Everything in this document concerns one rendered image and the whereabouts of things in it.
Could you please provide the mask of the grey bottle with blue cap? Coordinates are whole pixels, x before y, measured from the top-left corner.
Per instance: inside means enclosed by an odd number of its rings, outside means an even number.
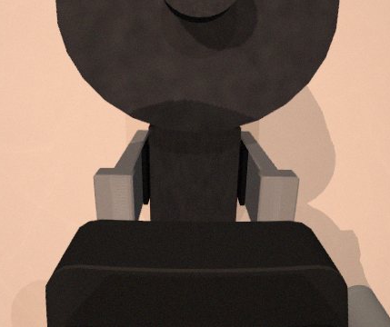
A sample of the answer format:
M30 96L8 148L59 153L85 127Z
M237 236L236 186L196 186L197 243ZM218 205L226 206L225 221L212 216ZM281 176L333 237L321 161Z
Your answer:
M390 316L369 287L352 286L348 291L348 327L390 327Z

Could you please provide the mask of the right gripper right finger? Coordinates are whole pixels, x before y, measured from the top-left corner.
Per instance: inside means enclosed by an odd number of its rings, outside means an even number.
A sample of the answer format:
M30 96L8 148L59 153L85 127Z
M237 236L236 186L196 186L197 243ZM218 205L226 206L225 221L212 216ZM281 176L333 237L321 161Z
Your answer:
M293 222L299 181L293 170L277 170L252 134L242 131L237 199L250 222Z

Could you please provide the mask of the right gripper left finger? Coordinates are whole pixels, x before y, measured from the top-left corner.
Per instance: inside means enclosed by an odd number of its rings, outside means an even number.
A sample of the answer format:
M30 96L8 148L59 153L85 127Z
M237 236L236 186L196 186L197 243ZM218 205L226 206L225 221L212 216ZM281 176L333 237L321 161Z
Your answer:
M96 220L139 221L151 196L148 131L137 130L115 167L100 167L93 181Z

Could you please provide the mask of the blue kettle with black handle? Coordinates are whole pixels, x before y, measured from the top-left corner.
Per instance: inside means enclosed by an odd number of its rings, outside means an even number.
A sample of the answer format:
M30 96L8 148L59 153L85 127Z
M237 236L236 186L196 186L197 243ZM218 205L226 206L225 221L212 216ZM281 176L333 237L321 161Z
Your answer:
M161 222L235 222L241 127L314 79L339 10L340 0L55 0L79 75L150 124L150 219Z

